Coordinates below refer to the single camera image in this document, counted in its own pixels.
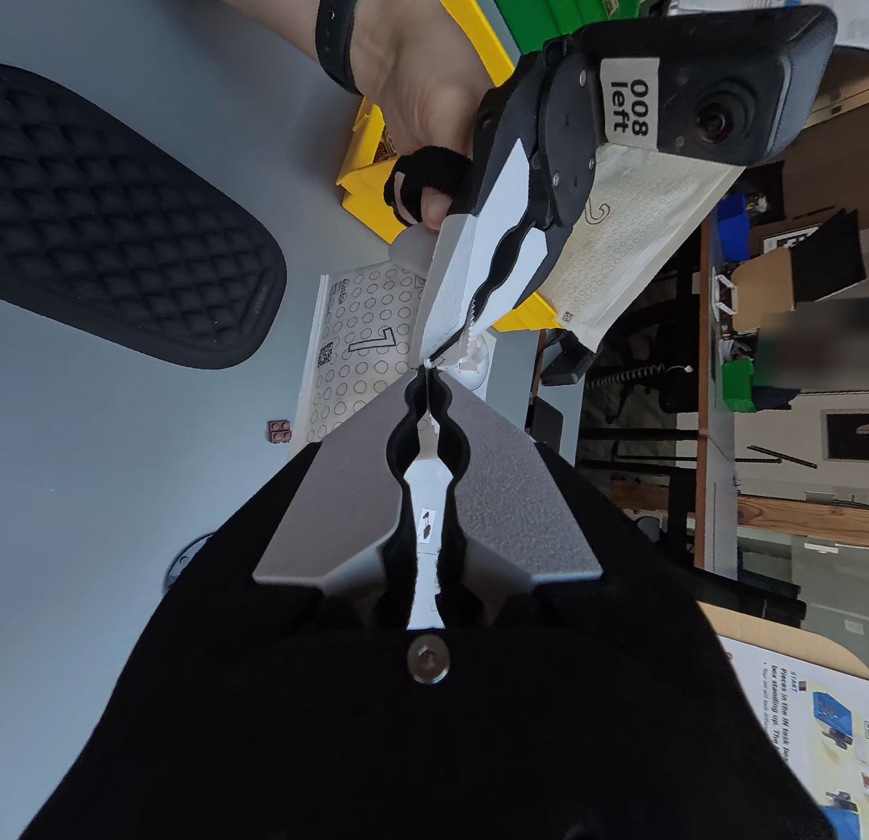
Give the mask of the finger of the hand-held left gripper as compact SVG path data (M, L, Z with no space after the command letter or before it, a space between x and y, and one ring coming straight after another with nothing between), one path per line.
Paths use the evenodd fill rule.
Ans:
M449 347L449 250L457 232L537 232L528 207L529 164L517 140L477 213L450 214L440 228L417 313L417 363Z
M457 232L449 250L449 347L465 347L539 286L552 266L544 232Z

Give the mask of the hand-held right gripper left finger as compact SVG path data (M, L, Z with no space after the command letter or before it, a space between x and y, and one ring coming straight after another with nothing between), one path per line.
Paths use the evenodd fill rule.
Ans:
M327 434L253 577L347 600L367 624L407 626L417 580L406 473L420 453L427 371L406 372Z

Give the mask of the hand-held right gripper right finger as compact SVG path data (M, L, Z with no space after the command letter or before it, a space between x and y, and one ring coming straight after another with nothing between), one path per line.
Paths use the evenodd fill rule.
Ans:
M449 470L437 564L445 624L492 624L515 595L598 580L602 567L533 439L456 379L428 373Z

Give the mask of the yellow plastic bin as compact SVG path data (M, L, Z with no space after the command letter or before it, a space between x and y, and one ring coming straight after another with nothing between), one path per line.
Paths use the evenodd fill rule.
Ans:
M494 85L502 85L512 74L515 60L504 47L490 23L498 14L484 0L440 0L453 20L472 42ZM353 124L353 136L336 180L344 190L343 208L391 244L403 225L384 202L383 190L396 159L373 164L376 146L385 128L380 109L364 98ZM558 329L554 308L538 293L494 324L500 332Z

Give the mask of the small white paper bag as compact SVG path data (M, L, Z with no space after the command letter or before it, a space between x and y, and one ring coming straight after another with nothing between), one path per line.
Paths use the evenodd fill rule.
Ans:
M411 340L425 283L390 261L320 277L291 456L415 368Z

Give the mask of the grey desk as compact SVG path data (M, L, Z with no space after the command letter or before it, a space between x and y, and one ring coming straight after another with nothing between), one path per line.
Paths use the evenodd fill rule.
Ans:
M361 104L216 0L2 0L2 62L70 88L256 217L288 268L262 347L171 365L2 304L2 838L74 762L168 565L287 461L322 273L385 259L336 179Z

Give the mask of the printed task sheet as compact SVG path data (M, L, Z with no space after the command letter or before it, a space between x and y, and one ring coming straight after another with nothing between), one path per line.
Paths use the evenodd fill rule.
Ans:
M868 837L868 682L720 638L778 754L838 838Z

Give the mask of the white instruction booklet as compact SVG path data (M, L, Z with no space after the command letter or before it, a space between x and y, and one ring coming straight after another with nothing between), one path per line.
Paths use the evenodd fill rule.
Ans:
M494 355L495 339L492 334L482 334L477 343L479 354L465 363L448 368L448 374L461 381L478 398L485 399L491 371L490 358ZM420 452L408 468L405 480L411 491L415 516L417 578L414 602L408 628L441 628L443 623L436 604L440 591L437 575L440 554L441 527L446 490L452 475L438 455L440 427L426 411L417 425Z

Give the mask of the black power adapter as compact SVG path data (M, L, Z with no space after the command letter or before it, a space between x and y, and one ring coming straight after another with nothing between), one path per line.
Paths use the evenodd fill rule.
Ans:
M573 340L559 340L546 349L540 385L545 387L572 386L581 381L599 356Z

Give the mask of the large white paper bag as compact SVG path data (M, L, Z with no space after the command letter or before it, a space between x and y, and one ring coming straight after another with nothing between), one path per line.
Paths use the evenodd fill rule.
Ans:
M713 211L742 167L606 144L592 192L539 289L596 351L608 330Z

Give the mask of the blue plastic bin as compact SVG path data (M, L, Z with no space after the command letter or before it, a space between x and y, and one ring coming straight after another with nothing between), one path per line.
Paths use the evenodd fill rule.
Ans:
M738 264L749 260L751 222L744 192L724 197L716 205L715 211L725 261Z

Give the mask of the long grey table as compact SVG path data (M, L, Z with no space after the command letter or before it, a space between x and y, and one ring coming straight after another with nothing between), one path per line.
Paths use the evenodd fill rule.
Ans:
M710 279L723 273L716 215L701 224L698 431L694 563L733 580L738 575L738 487L734 413L721 398L723 322L711 310Z

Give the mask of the bare plywood board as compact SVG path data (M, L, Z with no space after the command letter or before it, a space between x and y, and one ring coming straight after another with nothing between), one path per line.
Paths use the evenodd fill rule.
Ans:
M733 332L759 329L768 315L795 309L791 250L780 247L739 264L730 276L735 285Z

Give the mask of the small green plastic bin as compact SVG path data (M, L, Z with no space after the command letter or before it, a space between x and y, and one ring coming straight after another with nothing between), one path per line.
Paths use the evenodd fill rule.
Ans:
M729 411L755 413L754 361L750 357L724 362L721 366L721 398Z

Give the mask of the black cushioned wrist pad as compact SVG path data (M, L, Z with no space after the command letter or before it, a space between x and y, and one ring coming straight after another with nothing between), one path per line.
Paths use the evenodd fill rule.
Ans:
M164 362L263 345L287 267L245 208L86 98L1 68L1 298Z

